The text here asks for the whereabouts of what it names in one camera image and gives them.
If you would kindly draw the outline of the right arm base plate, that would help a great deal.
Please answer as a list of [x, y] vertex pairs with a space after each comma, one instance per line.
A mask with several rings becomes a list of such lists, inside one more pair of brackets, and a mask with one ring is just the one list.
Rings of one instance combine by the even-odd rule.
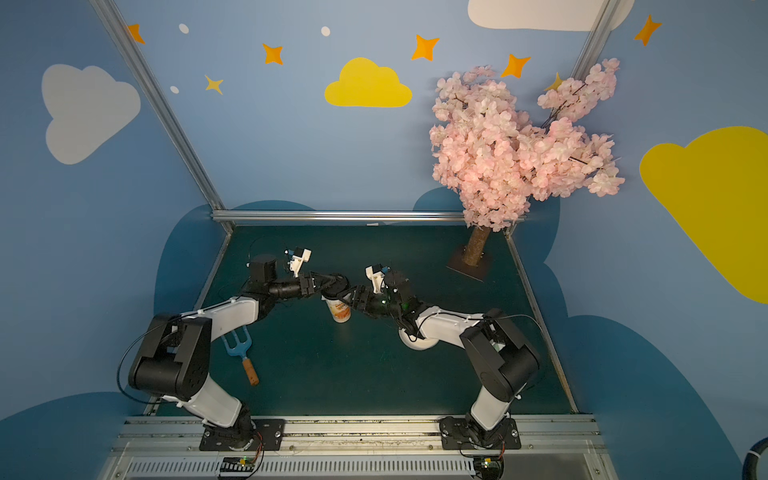
[[510, 417], [485, 430], [471, 417], [446, 416], [439, 419], [438, 429], [444, 450], [519, 450], [522, 446], [517, 424]]

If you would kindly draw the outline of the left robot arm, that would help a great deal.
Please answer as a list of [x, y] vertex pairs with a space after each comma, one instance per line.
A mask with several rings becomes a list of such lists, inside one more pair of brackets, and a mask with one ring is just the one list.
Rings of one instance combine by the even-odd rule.
[[277, 258], [262, 254], [248, 263], [249, 279], [241, 293], [212, 307], [182, 314], [158, 314], [134, 343], [136, 356], [127, 386], [200, 418], [211, 432], [248, 435], [253, 431], [246, 405], [210, 376], [211, 344], [265, 318], [283, 300], [329, 296], [345, 290], [342, 274], [303, 272], [306, 252], [289, 261], [290, 275], [277, 275]]

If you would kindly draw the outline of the black plastic cup lid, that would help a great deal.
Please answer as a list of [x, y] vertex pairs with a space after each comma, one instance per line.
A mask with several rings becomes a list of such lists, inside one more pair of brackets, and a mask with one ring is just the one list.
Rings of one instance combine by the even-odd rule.
[[349, 280], [345, 276], [335, 276], [324, 285], [324, 288], [321, 290], [321, 295], [323, 298], [326, 297], [329, 299], [334, 299], [334, 296], [338, 292], [341, 292], [349, 287]]

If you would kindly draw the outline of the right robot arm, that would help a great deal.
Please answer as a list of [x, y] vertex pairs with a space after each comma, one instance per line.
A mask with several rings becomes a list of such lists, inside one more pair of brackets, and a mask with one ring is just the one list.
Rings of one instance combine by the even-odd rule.
[[413, 350], [441, 342], [463, 349], [481, 384], [467, 422], [481, 433], [497, 429], [541, 368], [528, 338], [499, 309], [475, 314], [447, 310], [416, 297], [402, 273], [377, 275], [368, 285], [340, 291], [337, 299], [371, 318], [393, 319], [402, 342]]

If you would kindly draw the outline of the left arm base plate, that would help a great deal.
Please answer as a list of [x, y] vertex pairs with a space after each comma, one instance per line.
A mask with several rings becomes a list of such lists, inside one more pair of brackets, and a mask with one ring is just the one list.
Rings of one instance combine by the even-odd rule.
[[234, 426], [204, 426], [199, 450], [204, 452], [278, 451], [286, 421], [278, 418], [251, 419]]

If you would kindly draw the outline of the paper milk tea cup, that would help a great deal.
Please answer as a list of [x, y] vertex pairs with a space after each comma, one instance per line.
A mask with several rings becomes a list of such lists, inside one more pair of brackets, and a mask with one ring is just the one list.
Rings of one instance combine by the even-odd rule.
[[326, 297], [323, 298], [323, 301], [336, 323], [345, 323], [351, 318], [351, 308], [343, 301]]

